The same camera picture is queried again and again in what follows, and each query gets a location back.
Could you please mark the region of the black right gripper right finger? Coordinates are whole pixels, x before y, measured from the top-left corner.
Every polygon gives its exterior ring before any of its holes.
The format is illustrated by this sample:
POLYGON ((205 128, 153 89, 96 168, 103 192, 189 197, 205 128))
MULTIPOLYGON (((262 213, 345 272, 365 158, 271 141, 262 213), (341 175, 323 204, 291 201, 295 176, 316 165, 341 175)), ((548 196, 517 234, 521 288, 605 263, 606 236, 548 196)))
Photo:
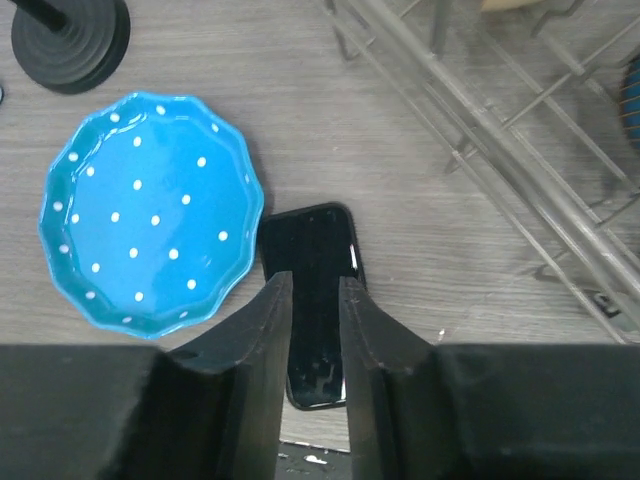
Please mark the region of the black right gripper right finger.
POLYGON ((431 348, 383 311, 364 286, 339 287, 342 359, 355 479, 435 479, 440 461, 428 426, 431 348))

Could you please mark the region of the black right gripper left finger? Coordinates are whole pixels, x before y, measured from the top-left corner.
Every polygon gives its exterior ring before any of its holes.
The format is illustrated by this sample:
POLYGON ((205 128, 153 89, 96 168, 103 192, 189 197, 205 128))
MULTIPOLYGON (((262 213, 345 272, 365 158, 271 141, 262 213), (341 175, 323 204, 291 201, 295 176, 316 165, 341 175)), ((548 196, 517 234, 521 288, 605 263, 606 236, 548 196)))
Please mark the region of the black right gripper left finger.
POLYGON ((244 307, 172 351, 189 382, 165 478, 274 477, 292 304, 292 275, 278 273, 244 307))

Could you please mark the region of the black phone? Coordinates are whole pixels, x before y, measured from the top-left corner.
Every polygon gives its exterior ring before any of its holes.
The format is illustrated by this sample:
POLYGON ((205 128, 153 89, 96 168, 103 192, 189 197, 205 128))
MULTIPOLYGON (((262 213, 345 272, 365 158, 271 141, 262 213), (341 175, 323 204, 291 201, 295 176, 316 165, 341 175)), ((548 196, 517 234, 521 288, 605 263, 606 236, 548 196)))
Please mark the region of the black phone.
POLYGON ((292 274, 290 403, 303 411, 343 406, 339 280, 366 283, 349 209, 329 202, 270 215, 260 223, 258 248, 266 280, 292 274))

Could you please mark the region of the black phone stand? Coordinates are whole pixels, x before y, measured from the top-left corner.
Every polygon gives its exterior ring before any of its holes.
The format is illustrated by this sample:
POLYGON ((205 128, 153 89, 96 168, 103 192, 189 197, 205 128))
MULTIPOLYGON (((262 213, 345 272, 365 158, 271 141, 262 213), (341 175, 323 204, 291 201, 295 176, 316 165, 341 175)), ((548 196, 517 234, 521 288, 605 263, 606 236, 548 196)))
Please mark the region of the black phone stand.
POLYGON ((14 56, 26 75, 55 93, 76 95, 106 81, 131 32, 123 0, 16 1, 14 56))

